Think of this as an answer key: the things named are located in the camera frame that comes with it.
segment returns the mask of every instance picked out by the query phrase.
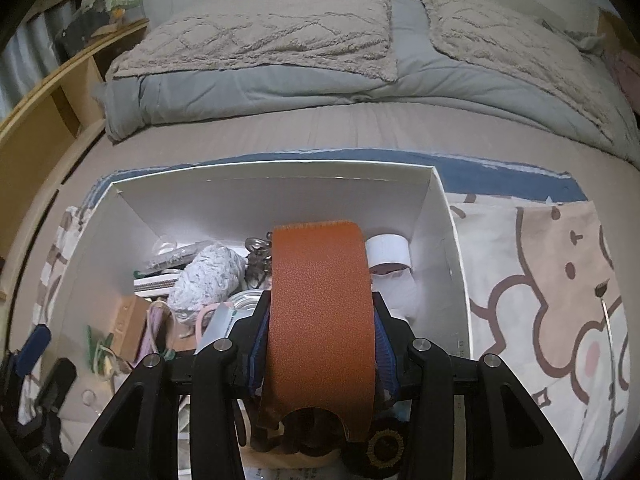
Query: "gray duvet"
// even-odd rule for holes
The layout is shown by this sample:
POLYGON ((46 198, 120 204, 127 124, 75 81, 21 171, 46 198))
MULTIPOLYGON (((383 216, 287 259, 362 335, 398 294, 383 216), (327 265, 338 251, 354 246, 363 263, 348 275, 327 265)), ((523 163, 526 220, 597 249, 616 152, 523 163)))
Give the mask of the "gray duvet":
POLYGON ((114 79, 103 85, 98 96, 105 108, 108 134, 113 140, 123 140, 150 124, 358 102, 419 102, 534 124, 640 168, 640 140, 633 112, 599 58, 588 58, 590 77, 615 107, 610 138, 570 106, 532 84, 437 52, 429 38, 422 2, 391 2, 392 47, 398 60, 395 82, 287 65, 114 79))

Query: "cardboard box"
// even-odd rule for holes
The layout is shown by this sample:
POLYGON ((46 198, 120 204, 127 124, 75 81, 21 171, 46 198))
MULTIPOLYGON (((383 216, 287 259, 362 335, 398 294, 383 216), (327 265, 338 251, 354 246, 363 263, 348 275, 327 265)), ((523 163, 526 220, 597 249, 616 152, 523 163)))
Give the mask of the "cardboard box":
POLYGON ((469 307, 460 250, 434 168, 387 162, 288 160, 220 164, 141 176, 111 185, 88 221, 60 283, 50 327, 52 358, 78 364, 62 417, 93 422, 81 402, 108 389, 86 370, 84 327, 108 332, 133 271, 163 234, 180 244, 204 239, 242 248, 275 225, 349 219, 366 237, 396 233, 410 241, 424 306, 412 324, 453 355, 469 357, 469 307))
POLYGON ((140 348, 140 340, 146 325, 146 311, 149 300, 136 295, 122 298, 113 324, 111 350, 125 361, 135 361, 140 348))

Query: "wooden bed frame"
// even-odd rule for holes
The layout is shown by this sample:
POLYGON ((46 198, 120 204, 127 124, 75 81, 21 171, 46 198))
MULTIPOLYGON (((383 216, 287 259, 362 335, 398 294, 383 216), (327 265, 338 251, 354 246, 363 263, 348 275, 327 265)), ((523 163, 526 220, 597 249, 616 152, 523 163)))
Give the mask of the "wooden bed frame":
POLYGON ((79 52, 44 78, 0 124, 0 348, 33 243, 60 186, 104 133, 91 97, 111 61, 138 43, 147 20, 79 52))

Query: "wooden shelf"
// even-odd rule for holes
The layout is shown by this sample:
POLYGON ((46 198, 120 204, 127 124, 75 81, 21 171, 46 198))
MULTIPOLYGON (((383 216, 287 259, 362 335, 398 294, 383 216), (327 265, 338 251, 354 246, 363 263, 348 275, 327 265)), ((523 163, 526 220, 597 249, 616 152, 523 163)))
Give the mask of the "wooden shelf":
POLYGON ((44 78, 0 123, 0 349, 43 218, 68 173, 104 131, 104 113, 91 97, 103 81, 94 56, 104 61, 112 50, 130 48, 147 23, 95 41, 44 78))

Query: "metal screw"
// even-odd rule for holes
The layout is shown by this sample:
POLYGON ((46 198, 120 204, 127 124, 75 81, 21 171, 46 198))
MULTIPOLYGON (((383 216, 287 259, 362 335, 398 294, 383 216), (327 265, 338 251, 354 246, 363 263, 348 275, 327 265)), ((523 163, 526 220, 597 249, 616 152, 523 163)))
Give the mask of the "metal screw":
POLYGON ((213 342, 213 348, 215 348, 218 352, 224 352, 226 350, 229 350, 232 347, 233 343, 231 342, 231 339, 218 339, 217 341, 213 342))
POLYGON ((501 359, 494 354, 487 354, 482 358, 484 364, 486 364, 489 368, 497 368, 502 363, 501 359))
POLYGON ((147 368, 158 366, 160 364, 160 356, 158 354, 149 354, 144 359, 142 359, 142 364, 147 368))
POLYGON ((425 339, 423 337, 418 337, 418 338, 414 339, 414 342, 412 342, 412 346, 414 346, 414 348, 418 352, 425 352, 429 348, 431 348, 431 341, 429 341, 428 339, 425 339))

